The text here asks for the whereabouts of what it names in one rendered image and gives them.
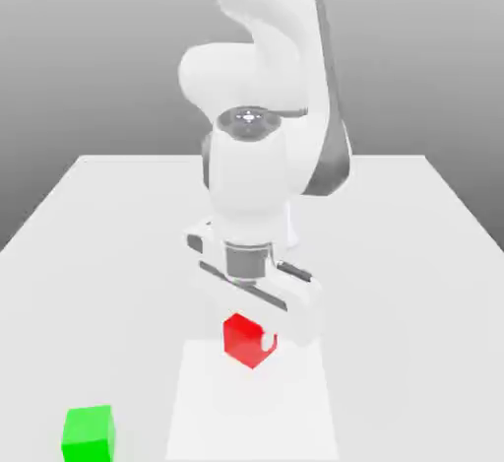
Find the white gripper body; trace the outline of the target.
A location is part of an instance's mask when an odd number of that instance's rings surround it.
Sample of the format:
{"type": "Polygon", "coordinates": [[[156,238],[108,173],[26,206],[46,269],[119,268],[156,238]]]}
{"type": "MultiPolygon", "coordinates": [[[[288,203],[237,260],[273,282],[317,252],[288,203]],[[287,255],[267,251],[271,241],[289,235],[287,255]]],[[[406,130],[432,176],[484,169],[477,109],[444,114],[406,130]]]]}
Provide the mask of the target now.
{"type": "Polygon", "coordinates": [[[305,280],[266,262],[266,276],[252,282],[231,280],[217,267],[198,262],[203,291],[221,307],[268,330],[311,330],[320,326],[323,292],[315,279],[305,280]]]}

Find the small red cube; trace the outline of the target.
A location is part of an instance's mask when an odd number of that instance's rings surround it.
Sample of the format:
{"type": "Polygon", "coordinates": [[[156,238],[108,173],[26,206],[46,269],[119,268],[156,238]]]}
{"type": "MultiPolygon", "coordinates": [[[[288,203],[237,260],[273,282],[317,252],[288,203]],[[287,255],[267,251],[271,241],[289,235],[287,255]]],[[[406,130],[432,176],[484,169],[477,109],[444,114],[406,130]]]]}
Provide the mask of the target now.
{"type": "Polygon", "coordinates": [[[223,349],[232,358],[254,369],[272,354],[278,343],[270,350],[261,348],[264,331],[260,324],[234,313],[222,324],[223,349]]]}

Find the small green cube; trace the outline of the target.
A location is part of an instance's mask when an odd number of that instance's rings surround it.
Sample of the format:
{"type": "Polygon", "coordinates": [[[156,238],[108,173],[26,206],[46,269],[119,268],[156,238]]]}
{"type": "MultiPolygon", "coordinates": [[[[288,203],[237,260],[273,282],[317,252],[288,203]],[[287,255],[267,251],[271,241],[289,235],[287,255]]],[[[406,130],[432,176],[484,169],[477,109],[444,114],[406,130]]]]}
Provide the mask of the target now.
{"type": "Polygon", "coordinates": [[[115,424],[111,406],[69,409],[61,451],[64,462],[114,462],[115,424]]]}

